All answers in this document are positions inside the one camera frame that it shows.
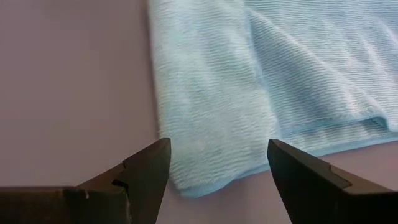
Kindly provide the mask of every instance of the microfiber towel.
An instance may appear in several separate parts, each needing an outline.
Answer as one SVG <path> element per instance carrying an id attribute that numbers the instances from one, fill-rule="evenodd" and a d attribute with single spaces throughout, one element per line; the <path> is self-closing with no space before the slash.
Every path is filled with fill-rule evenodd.
<path id="1" fill-rule="evenodd" d="M 398 140 L 398 1 L 150 0 L 160 135 L 186 197 L 269 168 Z"/>

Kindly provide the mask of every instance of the folded towel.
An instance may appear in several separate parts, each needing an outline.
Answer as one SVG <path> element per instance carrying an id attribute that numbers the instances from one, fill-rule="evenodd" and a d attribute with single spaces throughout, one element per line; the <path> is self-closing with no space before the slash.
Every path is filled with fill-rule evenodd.
<path id="1" fill-rule="evenodd" d="M 269 168 L 398 140 L 398 1 L 150 0 L 160 135 L 199 197 Z"/>

